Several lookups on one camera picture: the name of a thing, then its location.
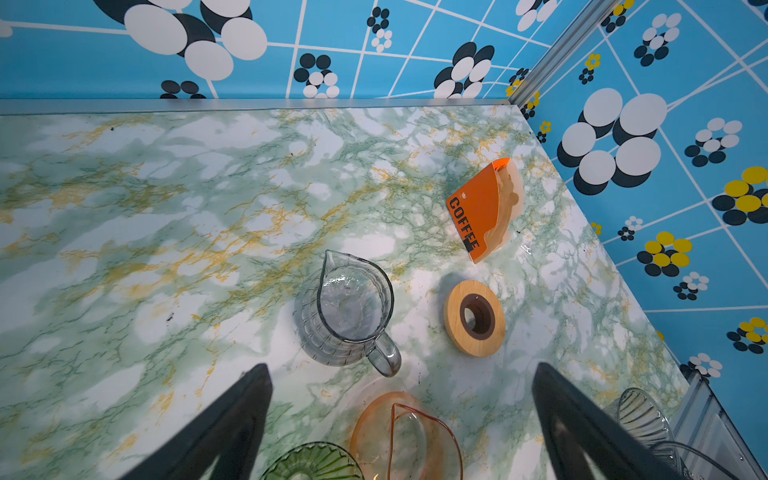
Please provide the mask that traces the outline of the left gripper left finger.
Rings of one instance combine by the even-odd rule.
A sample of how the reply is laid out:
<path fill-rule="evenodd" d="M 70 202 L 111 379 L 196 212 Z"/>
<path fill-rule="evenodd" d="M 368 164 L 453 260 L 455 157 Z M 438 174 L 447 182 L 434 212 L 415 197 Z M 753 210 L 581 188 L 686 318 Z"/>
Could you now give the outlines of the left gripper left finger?
<path fill-rule="evenodd" d="M 273 385 L 265 364 L 246 372 L 125 479 L 248 479 L 264 435 Z"/>

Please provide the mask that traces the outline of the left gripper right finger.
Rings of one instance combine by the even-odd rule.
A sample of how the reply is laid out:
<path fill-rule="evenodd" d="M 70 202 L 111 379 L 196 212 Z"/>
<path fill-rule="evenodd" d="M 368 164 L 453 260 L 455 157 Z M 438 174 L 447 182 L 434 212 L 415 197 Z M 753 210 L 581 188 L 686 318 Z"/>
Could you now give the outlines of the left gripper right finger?
<path fill-rule="evenodd" d="M 680 479 L 670 466 L 546 362 L 538 364 L 532 394 L 550 464 L 558 479 Z"/>

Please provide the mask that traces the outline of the wooden ring holder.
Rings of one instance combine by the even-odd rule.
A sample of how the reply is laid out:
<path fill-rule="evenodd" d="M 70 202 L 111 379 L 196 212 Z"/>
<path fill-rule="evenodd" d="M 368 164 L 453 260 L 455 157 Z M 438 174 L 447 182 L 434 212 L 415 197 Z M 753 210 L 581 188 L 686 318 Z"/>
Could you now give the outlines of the wooden ring holder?
<path fill-rule="evenodd" d="M 471 357 L 490 357 L 504 343 L 506 320 L 501 303 L 478 281 L 466 280 L 451 290 L 444 303 L 443 320 L 453 344 Z"/>

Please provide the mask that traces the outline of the green glass dripper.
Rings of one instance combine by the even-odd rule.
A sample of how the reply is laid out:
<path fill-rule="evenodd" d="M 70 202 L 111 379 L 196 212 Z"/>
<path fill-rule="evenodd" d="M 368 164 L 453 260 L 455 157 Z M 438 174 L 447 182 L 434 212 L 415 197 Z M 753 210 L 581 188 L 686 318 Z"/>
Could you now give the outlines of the green glass dripper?
<path fill-rule="evenodd" d="M 341 446 L 309 442 L 281 455 L 262 479 L 363 479 L 357 461 Z"/>

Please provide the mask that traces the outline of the clear grey glass dripper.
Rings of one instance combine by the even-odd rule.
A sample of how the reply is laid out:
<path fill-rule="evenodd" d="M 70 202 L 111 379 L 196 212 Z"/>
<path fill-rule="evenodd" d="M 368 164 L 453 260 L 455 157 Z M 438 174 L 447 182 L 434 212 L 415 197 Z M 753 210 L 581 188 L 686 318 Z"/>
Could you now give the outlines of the clear grey glass dripper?
<path fill-rule="evenodd" d="M 691 446 L 678 442 L 672 432 L 672 426 L 660 406 L 646 391 L 630 387 L 603 408 L 603 411 L 616 421 L 634 440 L 648 449 L 657 460 L 671 467 L 684 479 L 702 479 L 684 462 L 687 453 L 695 460 L 703 461 L 711 470 L 715 479 L 737 479 L 737 476 Z"/>

